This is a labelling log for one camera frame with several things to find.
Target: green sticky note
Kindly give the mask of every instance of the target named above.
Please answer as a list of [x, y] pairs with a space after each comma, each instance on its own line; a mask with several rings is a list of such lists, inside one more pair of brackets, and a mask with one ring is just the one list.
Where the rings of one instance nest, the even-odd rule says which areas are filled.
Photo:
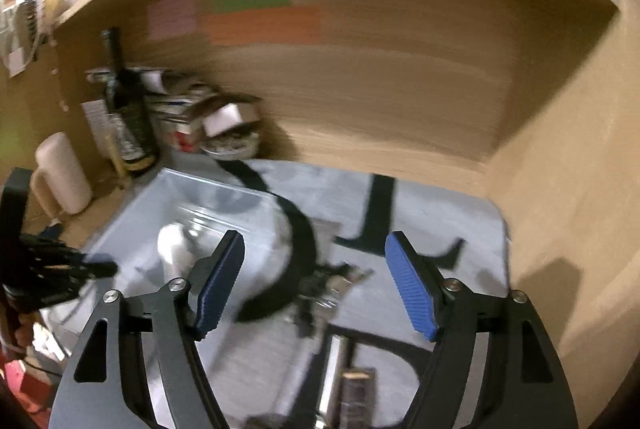
[[210, 10], [214, 13], [241, 12], [291, 6], [290, 0], [213, 0]]

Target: dark glass bottle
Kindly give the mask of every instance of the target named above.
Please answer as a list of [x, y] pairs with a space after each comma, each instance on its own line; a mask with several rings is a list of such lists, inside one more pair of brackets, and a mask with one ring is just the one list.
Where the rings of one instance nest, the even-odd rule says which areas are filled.
[[124, 66], [120, 29], [102, 32], [111, 76], [104, 91], [114, 138], [127, 170], [142, 174], [158, 160], [158, 144], [146, 113], [140, 76]]

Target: black cable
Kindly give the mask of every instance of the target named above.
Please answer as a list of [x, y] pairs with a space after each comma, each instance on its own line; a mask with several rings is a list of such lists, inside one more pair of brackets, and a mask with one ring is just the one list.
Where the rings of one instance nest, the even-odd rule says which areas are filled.
[[38, 367], [37, 365], [31, 364], [31, 362], [28, 362], [28, 361], [23, 361], [23, 362], [29, 367], [33, 367], [33, 369], [37, 369], [38, 371], [42, 371], [43, 373], [47, 373], [48, 375], [53, 375], [53, 376], [62, 378], [62, 375], [60, 373], [57, 373], [55, 371], [50, 371], [49, 369], [44, 369], [43, 367]]

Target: silver bolt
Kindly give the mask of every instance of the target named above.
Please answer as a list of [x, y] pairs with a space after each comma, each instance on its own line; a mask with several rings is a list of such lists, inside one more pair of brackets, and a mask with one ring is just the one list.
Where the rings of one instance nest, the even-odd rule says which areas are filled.
[[524, 304], [529, 300], [529, 298], [527, 297], [527, 294], [521, 290], [513, 290], [511, 292], [511, 299], [516, 301], [516, 303], [518, 304]]
[[113, 301], [118, 297], [120, 297], [120, 292], [118, 292], [117, 290], [109, 290], [108, 292], [104, 293], [104, 295], [102, 296], [102, 300], [106, 303], [113, 303]]
[[182, 277], [176, 277], [169, 281], [169, 290], [172, 292], [182, 290], [185, 286], [187, 286], [187, 279], [183, 279]]
[[460, 282], [460, 279], [450, 277], [449, 279], [444, 280], [444, 287], [450, 292], [459, 292], [462, 290], [462, 283]]

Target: bottle label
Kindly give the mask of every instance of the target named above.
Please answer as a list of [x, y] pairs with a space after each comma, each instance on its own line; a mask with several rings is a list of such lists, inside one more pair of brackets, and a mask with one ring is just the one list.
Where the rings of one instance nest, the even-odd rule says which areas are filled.
[[116, 144], [125, 162], [140, 160], [149, 154], [145, 147], [149, 144], [149, 131], [141, 105], [127, 105], [109, 118], [115, 130]]

